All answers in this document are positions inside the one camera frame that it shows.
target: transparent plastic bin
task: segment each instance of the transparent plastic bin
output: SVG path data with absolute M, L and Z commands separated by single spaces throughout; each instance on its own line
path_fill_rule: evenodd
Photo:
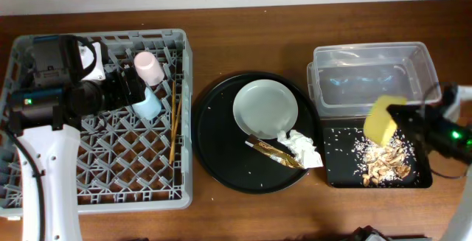
M 421 42 L 320 46 L 308 64 L 308 91 L 321 118 L 366 116 L 380 95 L 437 102 L 441 90 L 426 46 Z
M 162 111 L 153 120 L 137 118 L 130 107 L 107 111 L 106 131 L 97 117 L 82 120 L 77 157 L 77 199 L 80 214 L 184 209 L 192 202 L 192 50 L 183 30 L 162 29 L 74 34 L 102 41 L 110 59 L 105 72 L 132 65 L 141 51 L 152 52 L 163 65 L 165 79 L 153 93 Z M 8 96 L 34 65 L 32 39 L 15 39 L 0 97 L 1 126 L 7 123 Z M 172 83 L 182 102 L 176 160 L 169 164 Z M 21 216 L 21 168 L 14 146 L 0 131 L 0 216 Z

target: yellow sponge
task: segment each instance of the yellow sponge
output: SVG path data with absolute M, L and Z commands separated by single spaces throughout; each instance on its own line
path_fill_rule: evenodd
M 389 105 L 405 104 L 405 97 L 379 97 L 364 123 L 364 135 L 380 146 L 388 145 L 389 140 L 397 130 L 397 124 L 395 124 L 386 108 Z

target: gray dish rack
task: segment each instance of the gray dish rack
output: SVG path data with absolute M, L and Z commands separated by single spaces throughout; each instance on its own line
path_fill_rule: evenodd
M 141 51 L 152 52 L 166 77 L 152 87 L 162 102 L 153 120 L 138 119 L 131 108 L 103 113 L 106 131 L 97 133 L 103 121 L 88 116 L 82 121 L 77 157 L 77 199 L 80 214 L 184 209 L 192 202 L 192 50 L 180 29 L 74 34 L 108 47 L 105 72 L 133 65 Z M 1 126 L 7 124 L 5 105 L 9 95 L 34 65 L 32 39 L 15 39 L 0 96 Z M 169 164 L 172 83 L 182 101 L 181 129 L 176 139 L 176 160 Z M 17 217 L 21 209 L 21 168 L 5 133 L 0 131 L 0 217 Z

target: black round tray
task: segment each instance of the black round tray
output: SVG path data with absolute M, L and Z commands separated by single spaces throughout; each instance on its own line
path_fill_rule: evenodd
M 248 135 L 236 124 L 233 101 L 242 87 L 261 79 L 275 80 L 290 89 L 299 108 L 294 129 L 311 137 L 317 151 L 324 154 L 322 128 L 314 104 L 293 83 L 265 72 L 249 72 L 224 80 L 194 105 L 194 152 L 201 165 L 217 181 L 251 194 L 279 191 L 296 183 L 307 172 L 285 167 L 244 142 Z M 289 152 L 276 139 L 264 141 Z

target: green led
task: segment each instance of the green led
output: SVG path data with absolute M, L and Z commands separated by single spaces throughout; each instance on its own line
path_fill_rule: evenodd
M 460 133 L 458 133 L 457 131 L 453 131 L 453 132 L 451 133 L 451 136 L 452 136 L 452 138 L 454 138 L 454 139 L 461 139 L 461 138 L 462 138 L 462 135 L 461 135 Z

